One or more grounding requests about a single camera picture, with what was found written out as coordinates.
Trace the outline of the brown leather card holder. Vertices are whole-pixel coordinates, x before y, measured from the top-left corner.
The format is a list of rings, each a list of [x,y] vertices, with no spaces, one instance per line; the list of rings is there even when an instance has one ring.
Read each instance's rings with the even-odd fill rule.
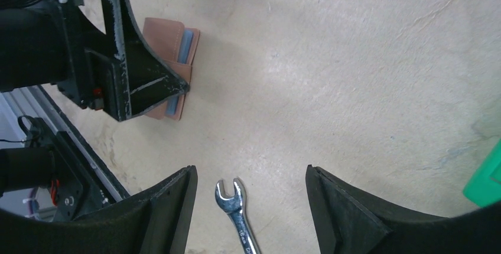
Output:
[[[191,83],[200,30],[186,27],[180,21],[148,17],[144,21],[142,33],[153,51],[187,83]],[[186,95],[172,97],[148,112],[147,116],[179,121],[185,100]]]

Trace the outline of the green plastic bin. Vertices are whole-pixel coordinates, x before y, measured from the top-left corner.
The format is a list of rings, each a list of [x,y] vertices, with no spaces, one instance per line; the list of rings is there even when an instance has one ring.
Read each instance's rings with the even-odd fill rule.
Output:
[[[472,175],[463,194],[479,207],[500,201],[500,141]]]

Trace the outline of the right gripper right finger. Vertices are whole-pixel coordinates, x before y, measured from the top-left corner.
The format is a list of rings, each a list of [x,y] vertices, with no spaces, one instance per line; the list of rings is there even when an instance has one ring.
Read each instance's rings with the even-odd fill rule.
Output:
[[[321,253],[500,253],[500,203],[456,217],[421,213],[321,167],[305,174]]]

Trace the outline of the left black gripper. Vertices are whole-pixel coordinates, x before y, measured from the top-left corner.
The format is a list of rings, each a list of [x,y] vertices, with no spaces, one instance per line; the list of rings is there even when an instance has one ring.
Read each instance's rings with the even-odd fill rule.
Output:
[[[129,0],[101,0],[105,31],[80,10],[83,0],[57,6],[67,52],[67,73],[57,88],[80,108],[103,110],[122,122],[141,116],[188,83],[154,53]]]

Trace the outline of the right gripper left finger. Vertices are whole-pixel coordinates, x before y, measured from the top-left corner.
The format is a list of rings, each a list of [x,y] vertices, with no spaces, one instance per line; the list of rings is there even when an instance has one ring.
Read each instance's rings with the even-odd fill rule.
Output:
[[[196,198],[195,166],[70,222],[1,211],[1,253],[184,253]]]

